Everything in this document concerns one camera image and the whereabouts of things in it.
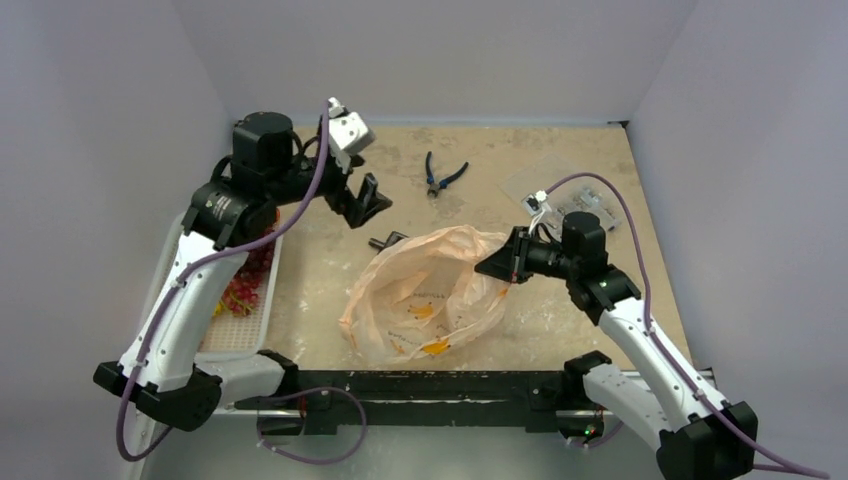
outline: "white backdrop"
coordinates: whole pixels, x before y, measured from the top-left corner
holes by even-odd
[[[229,122],[168,0],[2,12],[2,477],[118,478],[118,402],[91,375],[132,338]]]
[[[382,122],[630,118],[694,0],[174,0],[234,116]]]
[[[846,45],[844,1],[701,0],[628,129],[692,354],[754,407],[767,446],[834,478],[848,471]]]

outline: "wire cutters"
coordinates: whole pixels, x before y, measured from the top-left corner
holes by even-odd
[[[432,195],[434,197],[439,196],[439,190],[444,190],[448,188],[448,185],[453,183],[454,180],[461,177],[463,173],[465,173],[465,169],[468,168],[468,162],[460,167],[459,170],[456,171],[453,175],[445,177],[442,180],[436,181],[436,178],[433,177],[433,170],[430,169],[430,159],[433,158],[433,152],[427,152],[427,159],[424,160],[424,169],[427,171],[427,195]]]

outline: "worktable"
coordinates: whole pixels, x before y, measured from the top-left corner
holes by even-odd
[[[451,348],[435,357],[402,366],[366,365],[341,334],[338,320],[350,288],[376,254],[368,246],[369,238],[385,239],[392,230],[416,236],[462,224],[509,233],[515,225],[527,225],[530,216],[499,185],[545,155],[555,153],[579,170],[608,178],[628,201],[654,289],[653,314],[689,358],[624,129],[374,130],[377,140],[363,152],[366,164],[357,169],[349,185],[356,193],[362,176],[372,172],[379,181],[379,191],[394,205],[365,226],[350,230],[323,199],[312,202],[283,240],[265,348],[280,352],[304,369],[555,370],[562,368],[564,361],[596,349],[622,369],[632,369],[624,353],[574,307],[564,282],[538,275],[510,289],[506,315],[496,327],[469,345]],[[313,132],[313,128],[299,130],[303,138]],[[453,173],[463,162],[471,164],[438,198],[426,193],[424,158],[428,151],[433,152],[437,179]],[[533,191],[547,188],[556,180],[541,178]],[[295,205],[282,208],[282,217],[294,209]],[[608,235],[607,250],[610,262],[644,291],[626,224]]]

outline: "plastic bag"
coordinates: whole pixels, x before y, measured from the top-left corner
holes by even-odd
[[[380,252],[351,289],[339,323],[371,364],[439,355],[501,321],[510,284],[474,272],[503,233],[449,227]]]

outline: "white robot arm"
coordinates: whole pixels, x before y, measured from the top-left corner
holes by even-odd
[[[325,197],[330,208],[356,228],[392,202],[377,192],[370,173],[357,196],[348,189],[348,176],[364,163],[359,153],[375,136],[356,112],[335,98],[329,100],[328,111],[331,158],[315,195]],[[316,139],[322,134],[319,129]],[[228,256],[219,252],[259,238],[273,223],[277,205],[303,199],[316,176],[317,162],[295,151],[294,145],[300,149],[300,140],[284,115],[258,112],[236,124],[233,154],[219,162],[211,181],[192,197],[182,222],[185,234],[152,313],[119,361],[98,366],[95,383],[121,396],[136,371],[130,401],[154,420],[185,431],[202,425],[219,405],[277,391],[285,365],[272,352],[211,363],[196,362],[195,354],[218,300],[247,258],[246,251]],[[231,174],[224,176],[227,165]],[[221,258],[184,278],[190,265],[210,255]],[[167,306],[159,312],[163,303]],[[138,361],[144,350],[146,358]]]
[[[608,263],[605,248],[598,218],[573,212],[563,220],[561,241],[543,242],[528,228],[515,227],[506,244],[475,270],[513,283],[533,274],[565,280],[571,301],[621,347],[649,389],[622,375],[605,355],[592,352],[566,362],[569,378],[582,378],[576,382],[582,388],[573,393],[620,417],[656,452],[666,478],[729,479],[747,473],[753,448],[730,432],[704,399],[751,438],[756,438],[756,415],[745,402],[731,405],[699,376],[659,324],[644,318],[641,293]],[[695,394],[681,373],[694,379]]]

